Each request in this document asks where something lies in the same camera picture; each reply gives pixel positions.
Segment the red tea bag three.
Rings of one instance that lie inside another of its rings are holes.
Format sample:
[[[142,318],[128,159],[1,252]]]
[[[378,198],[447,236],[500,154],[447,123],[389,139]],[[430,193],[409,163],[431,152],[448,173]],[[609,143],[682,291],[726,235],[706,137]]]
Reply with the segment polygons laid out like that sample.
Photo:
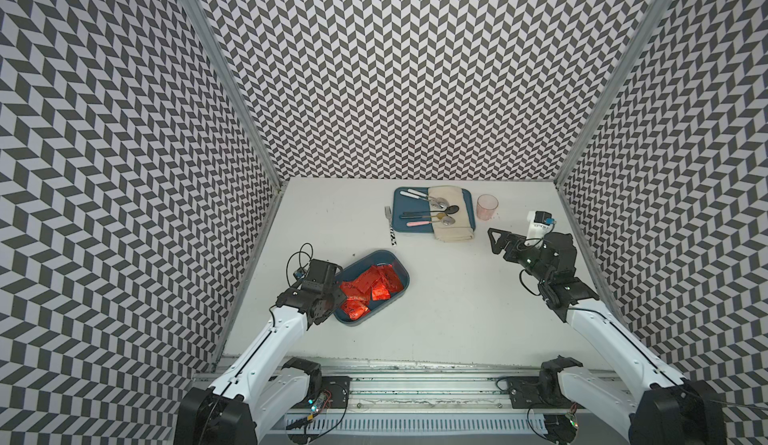
[[[347,299],[341,305],[341,311],[350,321],[357,321],[370,312],[370,308],[365,301],[357,299]]]

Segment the teal plastic storage box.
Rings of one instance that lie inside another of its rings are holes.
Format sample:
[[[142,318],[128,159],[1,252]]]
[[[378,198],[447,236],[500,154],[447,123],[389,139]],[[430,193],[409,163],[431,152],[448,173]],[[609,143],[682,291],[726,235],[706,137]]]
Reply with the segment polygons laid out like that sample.
[[[336,275],[342,303],[334,311],[345,325],[371,318],[401,297],[410,285],[410,275],[394,253],[377,250]]]

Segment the red tea bag two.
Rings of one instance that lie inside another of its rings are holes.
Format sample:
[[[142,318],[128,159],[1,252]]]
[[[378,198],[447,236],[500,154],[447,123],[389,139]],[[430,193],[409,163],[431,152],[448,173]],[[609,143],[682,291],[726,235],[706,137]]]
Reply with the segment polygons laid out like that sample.
[[[383,283],[390,294],[400,293],[404,289],[403,283],[392,264],[379,265],[378,270]]]

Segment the red tea bag five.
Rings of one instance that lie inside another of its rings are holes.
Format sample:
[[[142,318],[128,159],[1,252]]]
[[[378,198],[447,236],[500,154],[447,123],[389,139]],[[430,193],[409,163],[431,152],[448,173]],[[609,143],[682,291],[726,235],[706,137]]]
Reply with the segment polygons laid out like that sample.
[[[360,292],[351,282],[343,282],[340,286],[340,289],[348,300],[366,300],[366,295]]]

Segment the red tea bag one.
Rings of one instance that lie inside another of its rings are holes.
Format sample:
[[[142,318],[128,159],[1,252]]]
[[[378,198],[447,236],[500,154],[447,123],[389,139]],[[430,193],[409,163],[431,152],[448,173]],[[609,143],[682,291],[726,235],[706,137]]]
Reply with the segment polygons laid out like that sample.
[[[378,265],[374,265],[360,274],[351,283],[363,294],[368,294],[373,285],[381,283],[382,281],[383,280],[378,270]]]

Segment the red tea bag four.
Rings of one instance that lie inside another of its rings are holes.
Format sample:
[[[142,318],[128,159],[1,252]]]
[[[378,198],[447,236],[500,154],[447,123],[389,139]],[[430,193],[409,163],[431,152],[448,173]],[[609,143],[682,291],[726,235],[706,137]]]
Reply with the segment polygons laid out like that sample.
[[[391,298],[390,291],[384,283],[373,285],[370,294],[372,301],[385,301]]]

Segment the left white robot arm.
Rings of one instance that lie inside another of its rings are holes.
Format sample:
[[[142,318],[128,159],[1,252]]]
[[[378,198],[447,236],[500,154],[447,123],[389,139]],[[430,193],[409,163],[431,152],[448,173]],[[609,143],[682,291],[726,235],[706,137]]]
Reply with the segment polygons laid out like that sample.
[[[257,444],[289,409],[315,399],[321,392],[321,366],[284,357],[344,300],[337,283],[282,292],[247,350],[211,385],[193,388],[182,399],[173,442]]]

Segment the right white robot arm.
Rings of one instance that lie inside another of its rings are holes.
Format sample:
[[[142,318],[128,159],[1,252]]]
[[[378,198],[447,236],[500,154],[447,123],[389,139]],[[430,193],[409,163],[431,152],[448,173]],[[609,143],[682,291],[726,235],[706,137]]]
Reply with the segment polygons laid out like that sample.
[[[512,380],[516,409],[579,405],[631,444],[724,444],[720,395],[705,381],[692,381],[666,364],[608,309],[576,275],[577,255],[569,234],[526,238],[491,228],[491,251],[521,266],[537,281],[536,295],[578,332],[613,368],[621,386],[597,377],[582,362],[558,356],[541,364],[534,384]]]

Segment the beige folded cloth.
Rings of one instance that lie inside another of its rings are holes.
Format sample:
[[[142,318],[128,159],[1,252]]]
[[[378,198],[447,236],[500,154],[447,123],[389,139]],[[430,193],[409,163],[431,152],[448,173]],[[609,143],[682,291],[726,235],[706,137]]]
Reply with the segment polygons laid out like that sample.
[[[432,197],[445,199],[449,205],[459,207],[457,212],[433,223],[435,238],[446,243],[472,240],[475,225],[470,207],[471,194],[466,189],[453,185],[430,187],[428,193]]]

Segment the pink translucent cup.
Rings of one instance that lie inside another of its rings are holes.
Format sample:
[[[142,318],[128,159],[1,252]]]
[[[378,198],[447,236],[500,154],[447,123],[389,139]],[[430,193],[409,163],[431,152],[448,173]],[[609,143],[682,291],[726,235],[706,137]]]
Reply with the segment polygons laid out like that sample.
[[[483,221],[490,220],[499,206],[499,200],[491,194],[482,194],[476,200],[477,218]]]

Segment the teal cutlery tray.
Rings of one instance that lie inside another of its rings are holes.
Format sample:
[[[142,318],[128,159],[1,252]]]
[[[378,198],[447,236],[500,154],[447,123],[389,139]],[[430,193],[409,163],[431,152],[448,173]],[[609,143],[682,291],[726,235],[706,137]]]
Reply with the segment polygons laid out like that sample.
[[[431,225],[409,227],[409,221],[416,221],[417,216],[426,215],[428,212],[437,212],[438,208],[430,205],[426,200],[417,198],[428,192],[427,187],[398,187],[395,189],[392,203],[392,226],[396,232],[402,233],[432,233]],[[474,218],[473,197],[469,190],[462,189],[463,198],[460,201],[448,199],[450,205],[459,205],[469,214],[469,223],[472,229],[476,228]]]

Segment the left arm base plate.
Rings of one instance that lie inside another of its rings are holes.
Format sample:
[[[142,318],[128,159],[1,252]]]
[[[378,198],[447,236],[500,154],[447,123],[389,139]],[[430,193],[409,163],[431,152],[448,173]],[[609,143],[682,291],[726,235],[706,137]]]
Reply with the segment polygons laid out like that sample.
[[[309,392],[307,407],[312,412],[345,409],[349,402],[351,381],[350,376],[324,376],[320,385]]]

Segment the aluminium front rail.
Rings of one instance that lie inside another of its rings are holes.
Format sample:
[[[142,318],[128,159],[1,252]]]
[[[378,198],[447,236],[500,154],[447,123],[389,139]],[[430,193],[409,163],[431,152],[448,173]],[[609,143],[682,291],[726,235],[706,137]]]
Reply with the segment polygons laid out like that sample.
[[[576,404],[567,408],[513,409],[508,395],[495,385],[496,380],[508,376],[538,377],[539,369],[309,361],[321,366],[322,378],[337,375],[352,378],[347,407],[312,412],[306,401],[301,402],[289,409],[263,440],[271,433],[284,433],[301,444],[325,435],[525,434],[568,441],[576,436],[579,412],[596,416]],[[195,388],[207,388],[234,362],[226,361],[216,376],[205,378]],[[617,386],[623,384],[616,373],[593,373]]]

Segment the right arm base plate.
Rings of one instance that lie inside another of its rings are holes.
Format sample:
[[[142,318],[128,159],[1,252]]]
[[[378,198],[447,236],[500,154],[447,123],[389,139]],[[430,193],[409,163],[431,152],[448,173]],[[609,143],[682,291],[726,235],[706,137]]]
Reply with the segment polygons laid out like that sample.
[[[508,395],[516,410],[532,408],[567,408],[570,402],[562,395],[555,378],[550,376],[508,376],[495,385]]]

